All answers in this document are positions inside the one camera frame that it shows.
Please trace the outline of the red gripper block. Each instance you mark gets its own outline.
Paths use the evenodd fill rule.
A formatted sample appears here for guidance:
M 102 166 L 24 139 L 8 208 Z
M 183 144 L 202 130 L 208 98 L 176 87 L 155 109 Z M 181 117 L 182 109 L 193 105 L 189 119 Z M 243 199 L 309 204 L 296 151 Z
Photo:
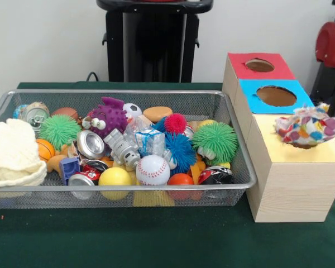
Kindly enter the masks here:
M 315 56 L 325 66 L 335 68 L 335 22 L 327 22 L 321 27 L 316 40 Z

